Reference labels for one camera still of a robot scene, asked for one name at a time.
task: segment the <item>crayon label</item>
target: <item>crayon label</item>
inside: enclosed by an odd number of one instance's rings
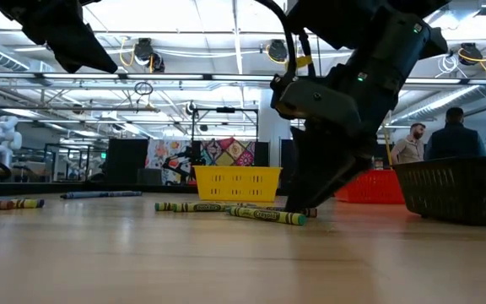
[[[222,206],[219,204],[196,204],[195,211],[222,211]]]
[[[266,210],[256,210],[254,211],[254,217],[262,220],[277,221],[280,220],[280,213]]]

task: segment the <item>black wire basket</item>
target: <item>black wire basket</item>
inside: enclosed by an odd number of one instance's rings
[[[486,225],[486,157],[424,161],[394,169],[411,212]]]

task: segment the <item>red basket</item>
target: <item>red basket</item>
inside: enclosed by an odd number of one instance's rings
[[[339,201],[356,204],[404,204],[397,174],[393,170],[371,170],[335,193]]]

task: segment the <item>yellow plastic basket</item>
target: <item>yellow plastic basket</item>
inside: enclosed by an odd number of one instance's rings
[[[282,168],[193,166],[201,200],[273,202]]]

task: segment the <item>person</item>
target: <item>person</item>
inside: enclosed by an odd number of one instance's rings
[[[486,145],[478,131],[465,128],[464,111],[452,107],[445,113],[445,127],[430,135],[425,160],[458,156],[486,156]]]
[[[421,138],[426,126],[416,122],[410,127],[410,134],[395,144],[391,151],[393,165],[406,164],[424,160],[424,146]]]

